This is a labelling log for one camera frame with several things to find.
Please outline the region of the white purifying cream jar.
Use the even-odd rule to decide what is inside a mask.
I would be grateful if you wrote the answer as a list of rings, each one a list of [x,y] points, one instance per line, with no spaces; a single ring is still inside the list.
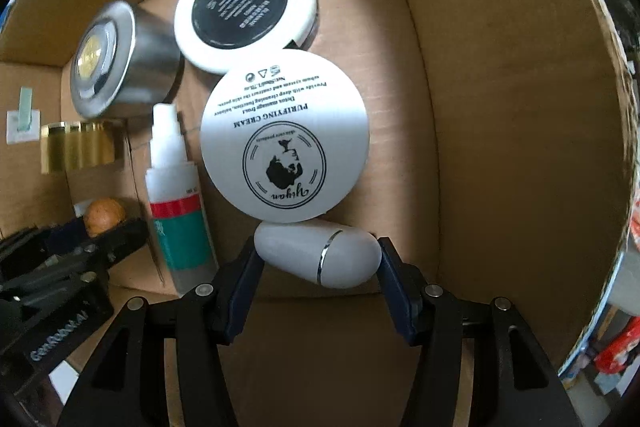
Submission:
[[[226,72],[201,122],[209,178],[232,206],[294,223],[338,205],[366,165],[370,129],[355,83],[326,58],[285,49]]]

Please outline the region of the red plastic bag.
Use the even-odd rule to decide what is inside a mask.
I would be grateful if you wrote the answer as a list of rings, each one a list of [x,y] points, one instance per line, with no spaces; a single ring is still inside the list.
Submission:
[[[594,365],[600,373],[616,374],[625,368],[629,353],[639,344],[640,317],[633,317],[623,332],[600,352]]]

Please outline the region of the open cardboard box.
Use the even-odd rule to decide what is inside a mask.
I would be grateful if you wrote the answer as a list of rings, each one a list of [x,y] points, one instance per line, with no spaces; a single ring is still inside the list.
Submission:
[[[108,0],[1,0],[1,104],[62,68]],[[455,296],[503,296],[553,366],[577,343],[628,228],[637,117],[601,0],[320,0],[314,49],[356,81],[372,156],[332,217],[389,237]]]

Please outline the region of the white jar black lid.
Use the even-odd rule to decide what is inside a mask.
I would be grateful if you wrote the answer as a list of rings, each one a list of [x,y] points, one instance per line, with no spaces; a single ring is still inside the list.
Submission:
[[[174,33],[191,64],[224,75],[255,54],[301,48],[318,23],[318,0],[178,0]]]

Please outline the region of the gold lid jar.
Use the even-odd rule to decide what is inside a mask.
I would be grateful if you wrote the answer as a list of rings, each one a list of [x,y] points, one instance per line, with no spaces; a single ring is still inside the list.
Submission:
[[[61,121],[40,129],[43,174],[114,164],[124,156],[124,126],[114,120]]]

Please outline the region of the brown walnut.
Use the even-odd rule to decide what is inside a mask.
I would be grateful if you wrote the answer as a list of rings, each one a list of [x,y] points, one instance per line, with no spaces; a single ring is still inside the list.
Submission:
[[[110,231],[125,219],[125,208],[112,198],[100,198],[90,202],[84,217],[82,217],[90,237],[96,237]]]

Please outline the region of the white spray bottle green label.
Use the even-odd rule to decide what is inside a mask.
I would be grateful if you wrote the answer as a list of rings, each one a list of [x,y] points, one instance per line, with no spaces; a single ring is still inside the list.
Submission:
[[[145,173],[150,213],[175,290],[182,296],[213,280],[218,261],[210,237],[198,168],[186,153],[175,105],[153,107],[150,168]]]

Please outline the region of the silver jar gold centre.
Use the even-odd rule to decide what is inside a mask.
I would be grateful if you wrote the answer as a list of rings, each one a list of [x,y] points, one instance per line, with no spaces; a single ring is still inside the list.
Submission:
[[[74,109],[87,119],[149,115],[168,100],[181,64],[171,23],[114,1],[96,14],[78,43],[70,66]]]

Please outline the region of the small white oval bottle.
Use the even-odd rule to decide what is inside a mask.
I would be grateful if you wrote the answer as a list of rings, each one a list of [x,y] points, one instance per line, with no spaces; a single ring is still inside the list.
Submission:
[[[330,289],[366,283],[382,259],[382,248],[370,233],[319,219],[289,225],[262,222],[254,245],[268,265]]]

